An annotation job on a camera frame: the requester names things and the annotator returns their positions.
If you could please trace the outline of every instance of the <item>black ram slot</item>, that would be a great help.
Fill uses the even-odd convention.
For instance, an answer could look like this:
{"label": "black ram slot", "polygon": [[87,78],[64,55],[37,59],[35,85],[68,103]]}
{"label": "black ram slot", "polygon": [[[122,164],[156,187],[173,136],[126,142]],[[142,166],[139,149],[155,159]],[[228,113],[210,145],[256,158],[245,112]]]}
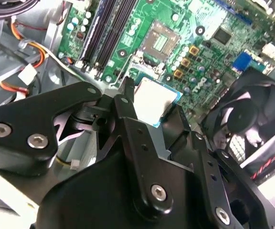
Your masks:
{"label": "black ram slot", "polygon": [[113,11],[115,0],[103,0],[103,5],[99,6],[98,12],[94,17],[94,27],[92,28],[89,38],[86,39],[84,45],[84,52],[80,56],[80,60],[83,59],[85,63],[89,63],[98,48],[100,40],[104,34],[106,25],[110,18],[110,15]]}
{"label": "black ram slot", "polygon": [[112,51],[115,48],[116,43],[118,42],[122,30],[124,29],[127,20],[132,12],[133,7],[135,6],[137,0],[123,0],[119,10],[116,14],[116,17],[113,21],[113,24],[110,28],[110,31],[106,37],[101,52],[98,55],[97,61],[100,68],[104,68],[107,64]]}

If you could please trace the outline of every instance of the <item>black mechanical arm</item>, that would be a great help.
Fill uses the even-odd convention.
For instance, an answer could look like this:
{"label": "black mechanical arm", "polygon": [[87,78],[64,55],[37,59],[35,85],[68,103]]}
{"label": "black mechanical arm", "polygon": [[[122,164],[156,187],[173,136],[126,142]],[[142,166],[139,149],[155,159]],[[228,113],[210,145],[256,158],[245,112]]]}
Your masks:
{"label": "black mechanical arm", "polygon": [[159,158],[126,78],[111,98],[90,83],[0,107],[0,169],[45,173],[58,145],[97,132],[96,163],[44,198],[36,229],[275,229],[275,208],[226,152],[209,152],[176,105],[162,119]]}

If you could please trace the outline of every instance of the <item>cpu socket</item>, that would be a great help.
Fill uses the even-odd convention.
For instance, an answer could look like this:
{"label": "cpu socket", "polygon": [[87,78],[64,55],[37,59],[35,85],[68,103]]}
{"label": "cpu socket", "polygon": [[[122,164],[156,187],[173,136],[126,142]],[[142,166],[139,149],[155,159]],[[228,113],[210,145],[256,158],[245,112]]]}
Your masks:
{"label": "cpu socket", "polygon": [[142,44],[142,51],[148,55],[165,61],[170,56],[180,40],[173,30],[159,21],[154,21]]}

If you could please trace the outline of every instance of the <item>computer fan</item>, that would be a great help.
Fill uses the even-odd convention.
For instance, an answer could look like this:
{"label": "computer fan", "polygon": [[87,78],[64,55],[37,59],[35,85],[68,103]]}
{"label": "computer fan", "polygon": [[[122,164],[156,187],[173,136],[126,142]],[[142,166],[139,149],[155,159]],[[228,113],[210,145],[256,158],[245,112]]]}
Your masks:
{"label": "computer fan", "polygon": [[210,145],[229,150],[231,139],[244,139],[245,158],[275,135],[275,81],[247,69],[201,124]]}

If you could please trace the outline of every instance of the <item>red stripe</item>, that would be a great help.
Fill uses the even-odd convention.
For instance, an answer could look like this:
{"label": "red stripe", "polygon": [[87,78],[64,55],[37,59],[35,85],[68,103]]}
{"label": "red stripe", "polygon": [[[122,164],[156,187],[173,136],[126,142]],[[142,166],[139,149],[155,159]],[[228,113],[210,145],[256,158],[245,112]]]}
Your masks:
{"label": "red stripe", "polygon": [[264,168],[266,168],[267,166],[269,166],[272,162],[274,162],[275,161],[275,156],[272,158],[272,159],[269,159],[264,165],[262,165],[261,167],[260,167],[260,169],[257,171],[257,173],[255,173],[252,177],[250,177],[252,180],[254,180],[256,177],[257,177],[257,175],[259,175],[262,171],[263,171],[263,169]]}

